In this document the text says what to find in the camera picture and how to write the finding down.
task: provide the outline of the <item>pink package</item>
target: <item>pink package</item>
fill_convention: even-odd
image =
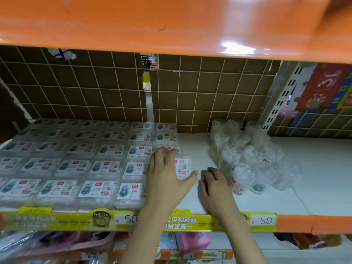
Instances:
[[[200,248],[206,248],[210,239],[205,232],[175,232],[178,250],[186,255]]]

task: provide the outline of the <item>red poster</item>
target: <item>red poster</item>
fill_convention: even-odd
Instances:
[[[318,63],[302,96],[297,109],[326,109],[330,105],[340,84],[348,75],[350,65]]]

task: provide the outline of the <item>pink plastic packaging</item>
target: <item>pink plastic packaging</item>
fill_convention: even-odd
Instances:
[[[175,236],[178,250],[183,255],[206,248],[210,244],[206,232],[175,232]]]

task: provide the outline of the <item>forearm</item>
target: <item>forearm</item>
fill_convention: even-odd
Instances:
[[[237,264],[267,264],[263,252],[254,239],[248,222],[240,213],[233,213],[221,220],[230,241]]]
[[[138,223],[121,257],[120,264],[152,264],[169,215],[144,207]]]

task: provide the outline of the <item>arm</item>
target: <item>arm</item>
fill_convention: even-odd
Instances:
[[[236,263],[267,264],[247,221],[237,207],[225,176],[216,168],[202,170],[198,189],[201,202],[224,227]]]
[[[173,209],[197,181],[197,171],[185,181],[177,178],[176,150],[160,147],[151,156],[147,175],[145,205],[138,215],[132,237],[126,245],[120,264],[152,264],[162,232]]]

